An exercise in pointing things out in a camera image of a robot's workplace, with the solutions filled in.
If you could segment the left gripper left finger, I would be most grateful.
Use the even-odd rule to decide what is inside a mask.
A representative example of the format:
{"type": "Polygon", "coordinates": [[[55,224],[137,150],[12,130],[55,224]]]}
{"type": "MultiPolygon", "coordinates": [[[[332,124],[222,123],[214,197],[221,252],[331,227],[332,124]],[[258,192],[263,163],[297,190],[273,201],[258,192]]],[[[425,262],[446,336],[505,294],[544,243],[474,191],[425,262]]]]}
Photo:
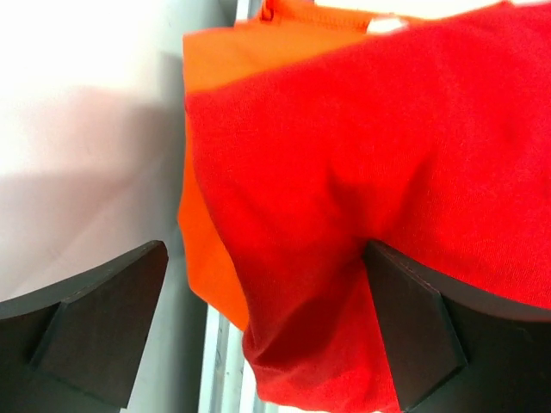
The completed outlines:
{"type": "Polygon", "coordinates": [[[1,304],[3,412],[128,406],[168,266],[161,241],[1,304]]]}

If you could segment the red t shirt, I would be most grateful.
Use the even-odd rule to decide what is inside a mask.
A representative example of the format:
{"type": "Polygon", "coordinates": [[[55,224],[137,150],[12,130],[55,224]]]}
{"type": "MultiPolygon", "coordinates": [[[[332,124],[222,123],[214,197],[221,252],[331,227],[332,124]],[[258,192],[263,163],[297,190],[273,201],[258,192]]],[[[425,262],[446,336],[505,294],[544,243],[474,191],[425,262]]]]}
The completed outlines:
{"type": "Polygon", "coordinates": [[[362,253],[375,239],[550,306],[550,6],[384,34],[197,96],[231,173],[211,214],[261,399],[397,407],[362,253]]]}

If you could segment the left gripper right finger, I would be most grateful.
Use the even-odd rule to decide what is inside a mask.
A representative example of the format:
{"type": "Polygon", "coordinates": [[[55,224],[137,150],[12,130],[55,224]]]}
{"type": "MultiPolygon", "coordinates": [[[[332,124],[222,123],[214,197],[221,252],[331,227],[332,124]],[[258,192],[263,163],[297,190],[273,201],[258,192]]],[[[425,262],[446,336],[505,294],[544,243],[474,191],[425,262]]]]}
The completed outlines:
{"type": "Polygon", "coordinates": [[[550,312],[372,241],[363,260],[403,412],[548,412],[550,312]]]}

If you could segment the orange t shirt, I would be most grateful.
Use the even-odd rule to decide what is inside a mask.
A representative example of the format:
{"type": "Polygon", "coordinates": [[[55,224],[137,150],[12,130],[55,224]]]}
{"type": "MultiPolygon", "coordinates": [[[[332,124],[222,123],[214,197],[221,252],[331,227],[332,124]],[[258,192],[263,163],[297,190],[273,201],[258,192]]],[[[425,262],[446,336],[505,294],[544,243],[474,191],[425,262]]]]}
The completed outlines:
{"type": "Polygon", "coordinates": [[[211,214],[219,210],[215,192],[231,173],[222,138],[204,136],[206,117],[197,96],[211,97],[227,85],[357,43],[366,35],[387,34],[421,23],[393,12],[324,7],[312,1],[264,1],[250,17],[229,28],[212,28],[183,38],[186,146],[183,196],[178,223],[183,233],[189,285],[194,293],[238,329],[249,323],[246,297],[232,258],[211,214]]]}

